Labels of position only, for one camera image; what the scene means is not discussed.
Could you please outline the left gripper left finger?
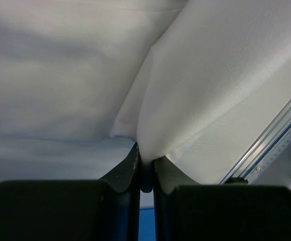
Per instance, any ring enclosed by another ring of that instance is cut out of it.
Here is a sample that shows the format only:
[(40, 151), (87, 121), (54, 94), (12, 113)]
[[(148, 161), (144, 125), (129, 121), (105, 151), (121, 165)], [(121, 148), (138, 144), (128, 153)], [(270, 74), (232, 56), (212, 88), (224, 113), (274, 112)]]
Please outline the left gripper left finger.
[(0, 240), (137, 240), (139, 147), (97, 180), (0, 182)]

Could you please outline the white t-shirt with robot print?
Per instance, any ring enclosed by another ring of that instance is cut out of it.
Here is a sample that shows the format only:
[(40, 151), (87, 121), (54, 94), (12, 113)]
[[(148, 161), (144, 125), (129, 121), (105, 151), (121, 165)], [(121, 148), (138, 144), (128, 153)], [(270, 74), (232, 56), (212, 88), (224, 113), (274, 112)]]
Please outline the white t-shirt with robot print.
[(183, 146), (291, 58), (291, 1), (0, 1), (0, 136)]

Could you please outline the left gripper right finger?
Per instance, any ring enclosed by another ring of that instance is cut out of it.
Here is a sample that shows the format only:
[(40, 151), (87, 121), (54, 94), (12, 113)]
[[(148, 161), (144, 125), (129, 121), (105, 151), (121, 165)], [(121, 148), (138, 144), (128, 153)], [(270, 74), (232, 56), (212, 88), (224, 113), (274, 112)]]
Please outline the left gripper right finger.
[(201, 185), (167, 158), (153, 165), (157, 240), (291, 240), (291, 191)]

